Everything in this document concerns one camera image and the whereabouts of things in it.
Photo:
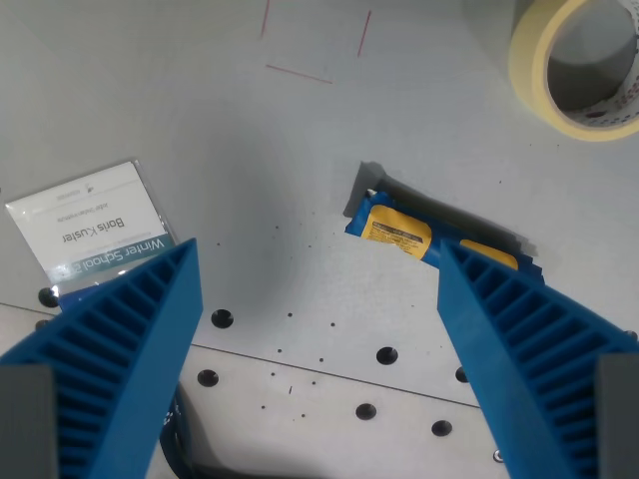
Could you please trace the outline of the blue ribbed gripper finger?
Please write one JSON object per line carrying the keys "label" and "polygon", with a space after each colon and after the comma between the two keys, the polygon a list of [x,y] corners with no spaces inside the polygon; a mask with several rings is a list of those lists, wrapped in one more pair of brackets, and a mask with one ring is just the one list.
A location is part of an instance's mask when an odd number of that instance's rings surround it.
{"label": "blue ribbed gripper finger", "polygon": [[54,380],[63,478],[145,476],[203,313],[189,239],[96,287],[1,357]]}
{"label": "blue ribbed gripper finger", "polygon": [[638,342],[531,276],[440,249],[437,311],[513,478],[596,478],[595,366]]}

